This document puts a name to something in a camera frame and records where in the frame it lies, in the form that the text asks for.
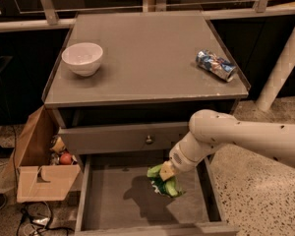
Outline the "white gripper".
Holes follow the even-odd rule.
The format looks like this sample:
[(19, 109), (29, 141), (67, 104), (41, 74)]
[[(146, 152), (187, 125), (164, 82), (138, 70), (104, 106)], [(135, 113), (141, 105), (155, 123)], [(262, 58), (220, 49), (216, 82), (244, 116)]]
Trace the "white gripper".
[(174, 177), (176, 171), (182, 173), (193, 170), (201, 159), (199, 147), (179, 142), (169, 152), (169, 159), (170, 161), (165, 161), (161, 165), (159, 171), (159, 176), (163, 181)]

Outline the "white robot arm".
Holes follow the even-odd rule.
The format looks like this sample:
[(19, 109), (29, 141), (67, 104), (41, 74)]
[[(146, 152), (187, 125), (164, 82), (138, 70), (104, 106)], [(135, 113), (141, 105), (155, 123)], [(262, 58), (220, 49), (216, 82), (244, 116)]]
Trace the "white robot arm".
[(235, 145), (295, 168), (295, 125), (237, 120), (212, 110), (200, 110), (189, 121), (189, 132), (169, 152), (158, 170), (166, 182), (196, 168), (224, 145)]

